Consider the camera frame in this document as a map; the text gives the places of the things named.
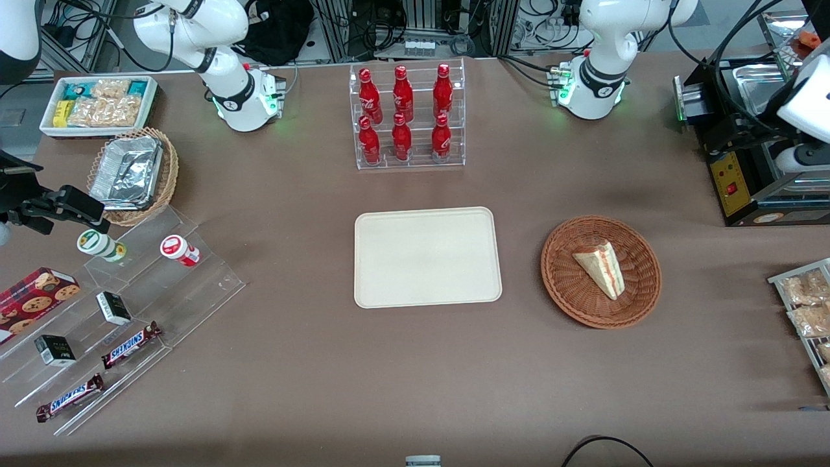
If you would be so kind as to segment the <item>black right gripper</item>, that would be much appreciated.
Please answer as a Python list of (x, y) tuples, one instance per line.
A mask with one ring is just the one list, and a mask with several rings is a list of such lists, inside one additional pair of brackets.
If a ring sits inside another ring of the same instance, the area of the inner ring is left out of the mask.
[[(41, 165), (24, 162), (6, 151), (1, 151), (1, 213), (2, 221), (30, 228), (42, 235), (50, 235), (55, 221), (71, 221), (88, 228), (108, 228), (104, 205), (71, 184), (59, 190), (45, 192), (36, 173)], [(39, 198), (45, 206), (21, 208), (24, 201)]]

